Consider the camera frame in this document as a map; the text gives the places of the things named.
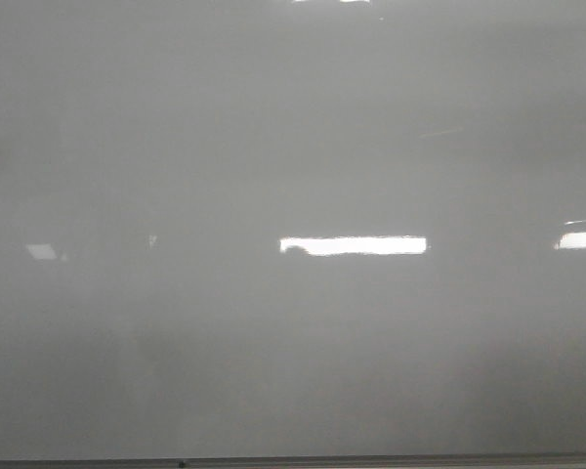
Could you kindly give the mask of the white whiteboard with grey frame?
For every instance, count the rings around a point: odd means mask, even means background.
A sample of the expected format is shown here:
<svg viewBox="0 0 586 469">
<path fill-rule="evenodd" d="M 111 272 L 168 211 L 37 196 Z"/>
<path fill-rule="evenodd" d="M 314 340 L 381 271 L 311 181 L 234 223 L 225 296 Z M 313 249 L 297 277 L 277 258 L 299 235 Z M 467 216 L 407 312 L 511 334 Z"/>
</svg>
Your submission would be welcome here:
<svg viewBox="0 0 586 469">
<path fill-rule="evenodd" d="M 0 1 L 0 459 L 586 452 L 586 1 Z"/>
</svg>

